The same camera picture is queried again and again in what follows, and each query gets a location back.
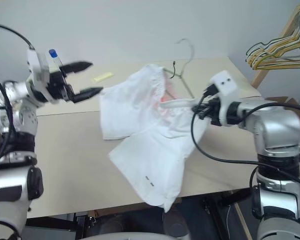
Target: hanger rack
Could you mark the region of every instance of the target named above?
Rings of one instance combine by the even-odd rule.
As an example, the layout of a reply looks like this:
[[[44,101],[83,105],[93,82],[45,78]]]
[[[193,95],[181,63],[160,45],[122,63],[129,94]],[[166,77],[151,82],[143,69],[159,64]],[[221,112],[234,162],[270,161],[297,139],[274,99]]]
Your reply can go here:
[[[293,33],[293,31],[296,28],[296,18],[298,16],[298,13],[300,12],[300,4],[295,8],[292,16],[288,20],[287,24],[285,25],[281,35],[279,36],[280,38],[288,37]],[[251,82],[251,85],[256,89],[259,87],[263,79],[266,77],[268,74],[269,70],[258,70],[253,81]]]

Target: white table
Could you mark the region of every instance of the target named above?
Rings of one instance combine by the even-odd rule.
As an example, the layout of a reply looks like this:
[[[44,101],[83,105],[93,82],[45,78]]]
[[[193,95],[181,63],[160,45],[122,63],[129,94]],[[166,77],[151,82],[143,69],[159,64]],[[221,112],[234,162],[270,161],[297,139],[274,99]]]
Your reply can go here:
[[[177,61],[177,72],[182,61]],[[158,62],[169,67],[171,62]],[[99,85],[108,87],[124,81],[145,63],[93,67],[69,76],[75,91],[96,86],[93,78],[105,72],[115,77]],[[189,64],[184,78],[196,97],[201,96],[209,79],[228,70],[240,87],[241,97],[260,96],[227,58],[196,59]],[[177,88],[187,92],[175,78]],[[38,111],[35,151],[43,174],[44,193],[32,202],[29,218],[81,212],[140,203],[128,181],[108,159],[120,140],[102,139],[98,98],[79,104],[47,105]],[[210,126],[201,146],[216,157],[255,160],[251,133],[236,127]],[[180,196],[206,194],[245,188],[253,166],[215,162],[194,151],[185,164]]]

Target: white wall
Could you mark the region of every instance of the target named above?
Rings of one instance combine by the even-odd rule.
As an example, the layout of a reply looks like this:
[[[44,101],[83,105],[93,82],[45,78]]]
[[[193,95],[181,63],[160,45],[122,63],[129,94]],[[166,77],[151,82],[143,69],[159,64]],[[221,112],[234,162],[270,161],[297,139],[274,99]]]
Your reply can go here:
[[[114,62],[229,56],[252,80],[244,62],[254,43],[277,37],[298,0],[0,0],[0,24],[24,34],[37,50],[55,48],[63,62]],[[28,76],[26,45],[0,30],[0,79]],[[300,70],[271,72],[260,86],[267,96],[300,101]]]

